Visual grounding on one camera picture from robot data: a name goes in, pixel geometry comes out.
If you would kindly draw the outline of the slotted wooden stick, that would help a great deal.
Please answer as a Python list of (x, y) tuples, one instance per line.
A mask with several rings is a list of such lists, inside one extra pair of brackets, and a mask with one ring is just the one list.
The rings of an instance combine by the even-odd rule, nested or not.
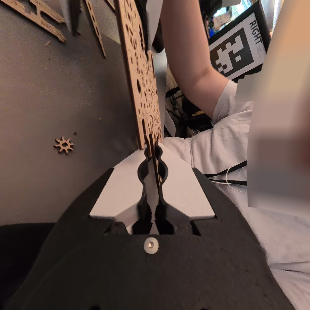
[(105, 53), (103, 42), (102, 42), (102, 36), (101, 36), (100, 30), (99, 30), (99, 25), (98, 25), (96, 17), (95, 17), (93, 5), (92, 5), (90, 0), (85, 0), (85, 3), (86, 3), (88, 14), (90, 16), (90, 19), (91, 19), (91, 22), (93, 25), (93, 29), (95, 31), (95, 36), (97, 37), (98, 43), (100, 45), (100, 48), (101, 48), (101, 51), (103, 54), (103, 57), (104, 57), (104, 59), (106, 59), (106, 53)]

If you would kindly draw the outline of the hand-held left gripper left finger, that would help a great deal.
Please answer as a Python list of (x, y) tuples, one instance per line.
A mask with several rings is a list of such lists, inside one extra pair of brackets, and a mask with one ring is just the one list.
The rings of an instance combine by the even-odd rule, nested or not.
[(122, 222), (129, 234), (149, 234), (152, 211), (145, 177), (149, 174), (147, 150), (137, 150), (113, 168), (89, 216)]

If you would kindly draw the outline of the small wooden frame offcut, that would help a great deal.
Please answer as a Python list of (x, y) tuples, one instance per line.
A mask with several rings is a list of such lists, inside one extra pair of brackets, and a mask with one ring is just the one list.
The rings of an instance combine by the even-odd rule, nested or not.
[(40, 26), (53, 36), (55, 36), (60, 42), (65, 43), (66, 38), (62, 34), (62, 32), (47, 22), (43, 17), (42, 13), (47, 15), (53, 21), (57, 22), (58, 24), (65, 23), (65, 18), (50, 8), (45, 2), (39, 0), (29, 0), (31, 4), (33, 4), (36, 8), (36, 12), (27, 11), (26, 6), (23, 5), (20, 1), (17, 0), (1, 0), (2, 3), (7, 5), (8, 7), (12, 8), (25, 18), (29, 19), (36, 25)]

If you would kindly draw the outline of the small toothed wooden gear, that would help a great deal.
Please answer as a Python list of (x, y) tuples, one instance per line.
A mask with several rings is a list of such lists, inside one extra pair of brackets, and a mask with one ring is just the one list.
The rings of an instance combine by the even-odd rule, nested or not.
[(70, 152), (74, 151), (74, 143), (72, 143), (70, 138), (65, 138), (62, 136), (60, 139), (55, 139), (54, 148), (58, 149), (59, 153), (65, 153), (68, 155)]

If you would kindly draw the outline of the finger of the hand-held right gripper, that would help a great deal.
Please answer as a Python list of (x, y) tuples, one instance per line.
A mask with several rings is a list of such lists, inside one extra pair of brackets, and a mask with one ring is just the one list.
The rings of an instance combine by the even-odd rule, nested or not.
[(60, 0), (61, 10), (65, 19), (68, 31), (76, 37), (79, 35), (78, 24), (81, 13), (80, 0)]
[(156, 52), (164, 50), (160, 22), (163, 0), (137, 0), (137, 9), (142, 22), (145, 51), (153, 48)]

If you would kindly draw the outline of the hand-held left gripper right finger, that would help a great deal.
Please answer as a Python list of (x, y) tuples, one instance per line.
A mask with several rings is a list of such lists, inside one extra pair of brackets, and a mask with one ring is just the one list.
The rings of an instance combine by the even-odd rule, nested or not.
[(174, 230), (184, 223), (212, 219), (215, 213), (191, 165), (160, 142), (155, 143), (158, 161), (158, 230)]

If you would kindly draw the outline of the wooden sheet with large gear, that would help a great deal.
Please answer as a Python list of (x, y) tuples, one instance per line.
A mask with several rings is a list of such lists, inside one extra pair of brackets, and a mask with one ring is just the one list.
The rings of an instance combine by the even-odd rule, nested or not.
[(161, 183), (155, 143), (163, 142), (153, 55), (149, 49), (146, 1), (116, 0), (115, 12), (134, 111), (137, 143), (152, 158), (157, 187)]

